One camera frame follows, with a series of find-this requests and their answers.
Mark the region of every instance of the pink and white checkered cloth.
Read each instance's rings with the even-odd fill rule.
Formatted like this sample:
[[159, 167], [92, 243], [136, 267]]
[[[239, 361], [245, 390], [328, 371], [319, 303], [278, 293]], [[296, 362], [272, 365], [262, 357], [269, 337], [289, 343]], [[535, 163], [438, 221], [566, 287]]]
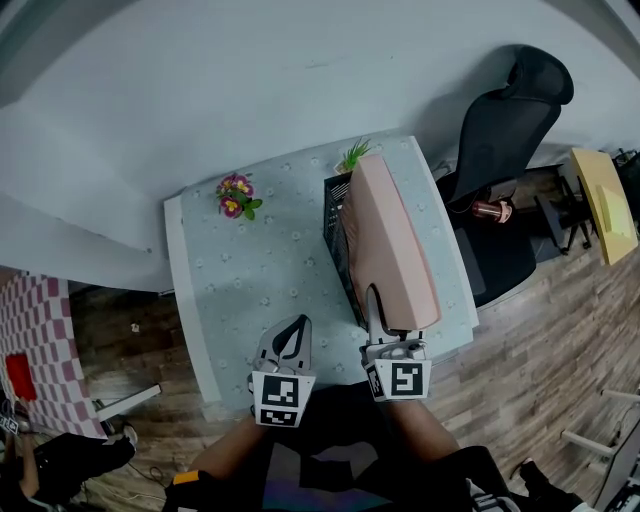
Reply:
[[38, 395], [28, 404], [34, 424], [106, 438], [78, 359], [67, 281], [22, 272], [0, 290], [0, 381], [12, 403], [5, 357], [20, 353], [29, 359]]

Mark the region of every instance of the table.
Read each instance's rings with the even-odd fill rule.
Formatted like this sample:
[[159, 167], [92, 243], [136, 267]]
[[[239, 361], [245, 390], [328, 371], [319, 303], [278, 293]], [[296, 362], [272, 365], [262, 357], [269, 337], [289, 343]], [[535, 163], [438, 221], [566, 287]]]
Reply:
[[[611, 157], [599, 151], [574, 148], [571, 150], [571, 162], [589, 201], [605, 262], [608, 265], [613, 265], [638, 246], [638, 239], [635, 235], [635, 229], [633, 229], [631, 211], [629, 210], [629, 205], [626, 204], [618, 173], [613, 166]], [[624, 199], [626, 216], [631, 227], [632, 236], [623, 236], [605, 229], [605, 214], [598, 195], [599, 186], [605, 187]]]
[[12, 403], [17, 397], [5, 357], [20, 353], [27, 356], [37, 395], [27, 409], [40, 431], [104, 439], [101, 421], [161, 391], [155, 385], [96, 410], [80, 365], [63, 279], [20, 272], [0, 290], [0, 381]]
[[[622, 399], [629, 403], [640, 403], [640, 395], [620, 393], [608, 389], [603, 390], [601, 394], [611, 398]], [[604, 467], [593, 463], [589, 465], [589, 467], [604, 476], [604, 481], [598, 493], [594, 508], [601, 511], [605, 510], [620, 489], [627, 484], [631, 472], [636, 466], [638, 454], [640, 454], [640, 420], [636, 421], [633, 429], [623, 442], [614, 447], [596, 443], [568, 430], [562, 432], [562, 437], [569, 442], [607, 458]]]
[[[453, 230], [415, 139], [401, 132], [365, 136], [383, 155], [421, 241], [442, 318], [424, 331], [431, 356], [472, 341], [478, 324]], [[264, 200], [254, 222], [218, 213], [216, 177], [165, 203], [174, 289], [196, 379], [205, 401], [244, 408], [258, 341], [278, 321], [304, 313], [312, 322], [318, 384], [365, 379], [358, 327], [322, 236], [324, 179], [357, 139], [261, 162], [251, 175]]]

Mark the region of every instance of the black plastic crate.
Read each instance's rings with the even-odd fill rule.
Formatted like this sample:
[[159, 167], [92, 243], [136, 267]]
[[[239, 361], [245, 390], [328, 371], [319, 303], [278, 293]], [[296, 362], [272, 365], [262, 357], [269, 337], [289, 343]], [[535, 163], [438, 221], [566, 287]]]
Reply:
[[340, 174], [324, 180], [324, 240], [331, 253], [340, 281], [347, 294], [356, 322], [363, 329], [367, 329], [367, 322], [360, 309], [356, 292], [349, 274], [349, 245], [345, 234], [340, 209], [349, 190], [351, 173]]

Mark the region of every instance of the red cloth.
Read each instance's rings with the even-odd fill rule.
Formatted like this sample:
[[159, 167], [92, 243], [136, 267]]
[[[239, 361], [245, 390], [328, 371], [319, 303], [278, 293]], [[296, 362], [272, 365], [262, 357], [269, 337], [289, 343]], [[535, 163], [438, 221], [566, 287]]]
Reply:
[[23, 398], [28, 402], [35, 400], [36, 388], [31, 380], [29, 370], [29, 360], [26, 354], [12, 354], [5, 358], [9, 380], [13, 386], [13, 391], [18, 398]]

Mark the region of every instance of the black mesh chair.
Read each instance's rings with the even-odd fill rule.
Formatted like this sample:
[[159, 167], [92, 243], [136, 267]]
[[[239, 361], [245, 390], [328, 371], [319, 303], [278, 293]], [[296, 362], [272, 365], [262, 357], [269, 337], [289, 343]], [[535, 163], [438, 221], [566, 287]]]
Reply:
[[476, 306], [524, 281], [536, 261], [515, 208], [508, 222], [497, 224], [474, 217], [471, 204], [487, 199], [492, 186], [524, 174], [561, 106], [573, 98], [573, 81], [558, 59], [531, 46], [517, 47], [515, 56], [507, 87], [483, 94], [469, 107], [456, 171], [437, 183]]

